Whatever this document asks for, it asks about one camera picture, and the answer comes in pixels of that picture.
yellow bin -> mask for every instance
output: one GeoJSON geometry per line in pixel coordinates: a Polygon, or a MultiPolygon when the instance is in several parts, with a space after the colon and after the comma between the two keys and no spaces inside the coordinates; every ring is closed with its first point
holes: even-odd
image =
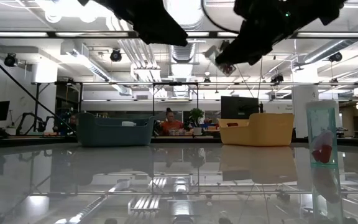
{"type": "Polygon", "coordinates": [[[255,113],[244,119],[218,119],[223,144],[241,146],[289,146],[293,114],[255,113]]]}

woman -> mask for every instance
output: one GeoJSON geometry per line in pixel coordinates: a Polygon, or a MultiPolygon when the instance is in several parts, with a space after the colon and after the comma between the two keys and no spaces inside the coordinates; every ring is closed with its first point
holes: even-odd
{"type": "Polygon", "coordinates": [[[161,124],[163,135],[169,135],[169,130],[179,130],[183,128],[183,123],[175,120],[171,108],[167,108],[165,115],[167,116],[167,121],[161,124]]]}

orange shirt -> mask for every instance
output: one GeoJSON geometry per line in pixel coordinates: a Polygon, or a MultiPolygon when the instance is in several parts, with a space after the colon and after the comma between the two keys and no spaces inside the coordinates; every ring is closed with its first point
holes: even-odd
{"type": "Polygon", "coordinates": [[[183,128],[183,123],[175,120],[172,122],[165,121],[161,124],[163,134],[169,135],[169,130],[179,130],[183,128]]]}

teal plastic bin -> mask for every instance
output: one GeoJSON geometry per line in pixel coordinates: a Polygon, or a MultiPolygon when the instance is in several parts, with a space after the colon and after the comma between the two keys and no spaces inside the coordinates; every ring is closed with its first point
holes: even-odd
{"type": "Polygon", "coordinates": [[[147,146],[153,134],[154,117],[147,119],[95,118],[80,113],[77,119],[77,138],[83,147],[147,146]],[[122,126],[132,121],[134,127],[122,126]]]}

potted plant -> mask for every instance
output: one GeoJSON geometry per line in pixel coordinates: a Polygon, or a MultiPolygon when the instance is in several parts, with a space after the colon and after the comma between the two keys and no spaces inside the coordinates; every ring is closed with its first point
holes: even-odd
{"type": "Polygon", "coordinates": [[[193,108],[190,111],[190,124],[194,129],[194,135],[201,135],[200,119],[204,116],[204,111],[199,108],[193,108]]]}

